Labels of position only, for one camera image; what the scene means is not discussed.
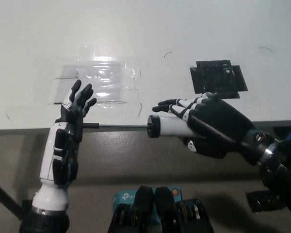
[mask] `metal ring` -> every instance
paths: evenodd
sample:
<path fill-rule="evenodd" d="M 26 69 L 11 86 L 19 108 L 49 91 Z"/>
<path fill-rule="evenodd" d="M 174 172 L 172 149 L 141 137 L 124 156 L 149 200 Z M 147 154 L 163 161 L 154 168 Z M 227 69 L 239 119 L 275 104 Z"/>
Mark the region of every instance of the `metal ring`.
<path fill-rule="evenodd" d="M 66 210 L 60 210 L 60 211 L 45 210 L 45 209 L 40 209 L 34 206 L 32 207 L 32 211 L 34 211 L 37 214 L 47 215 L 47 216 L 64 216 L 66 214 Z"/>
<path fill-rule="evenodd" d="M 268 146 L 268 148 L 264 151 L 264 154 L 260 158 L 259 162 L 261 164 L 265 163 L 270 158 L 270 156 L 273 154 L 273 151 L 276 149 L 278 144 L 279 144 L 279 141 L 275 139 L 274 142 Z"/>

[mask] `robotic wrist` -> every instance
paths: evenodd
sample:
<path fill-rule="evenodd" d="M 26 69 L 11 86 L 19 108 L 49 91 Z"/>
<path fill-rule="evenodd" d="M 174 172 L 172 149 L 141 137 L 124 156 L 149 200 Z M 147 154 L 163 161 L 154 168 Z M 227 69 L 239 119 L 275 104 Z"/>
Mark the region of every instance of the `robotic wrist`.
<path fill-rule="evenodd" d="M 240 141 L 238 152 L 253 166 L 263 164 L 273 154 L 278 143 L 279 141 L 269 134 L 253 128 Z"/>

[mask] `transparent plastic sheet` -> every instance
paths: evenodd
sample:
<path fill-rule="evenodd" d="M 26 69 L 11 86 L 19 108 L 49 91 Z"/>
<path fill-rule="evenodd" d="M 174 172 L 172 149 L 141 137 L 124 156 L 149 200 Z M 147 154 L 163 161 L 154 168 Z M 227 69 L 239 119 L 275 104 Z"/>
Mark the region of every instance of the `transparent plastic sheet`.
<path fill-rule="evenodd" d="M 137 77 L 134 68 L 120 61 L 78 61 L 64 65 L 58 79 L 53 103 L 61 103 L 77 79 L 82 86 L 93 86 L 93 97 L 99 102 L 138 103 Z"/>

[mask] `white cylindrical object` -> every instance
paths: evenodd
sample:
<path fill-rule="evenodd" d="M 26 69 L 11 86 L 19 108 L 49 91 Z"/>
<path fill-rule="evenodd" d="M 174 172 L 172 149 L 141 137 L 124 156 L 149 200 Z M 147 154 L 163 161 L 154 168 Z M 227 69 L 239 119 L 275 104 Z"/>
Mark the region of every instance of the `white cylindrical object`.
<path fill-rule="evenodd" d="M 150 115 L 148 118 L 149 137 L 177 136 L 197 137 L 184 120 L 178 117 Z"/>

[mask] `black sticker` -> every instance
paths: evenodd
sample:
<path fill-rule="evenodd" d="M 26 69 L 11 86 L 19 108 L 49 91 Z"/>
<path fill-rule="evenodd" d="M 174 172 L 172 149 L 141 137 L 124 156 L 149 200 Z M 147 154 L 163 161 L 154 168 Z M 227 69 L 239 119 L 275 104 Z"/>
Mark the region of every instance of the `black sticker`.
<path fill-rule="evenodd" d="M 229 60 L 199 61 L 190 71 L 196 94 L 212 92 L 222 99 L 238 99 L 239 91 L 248 91 L 240 66 Z"/>

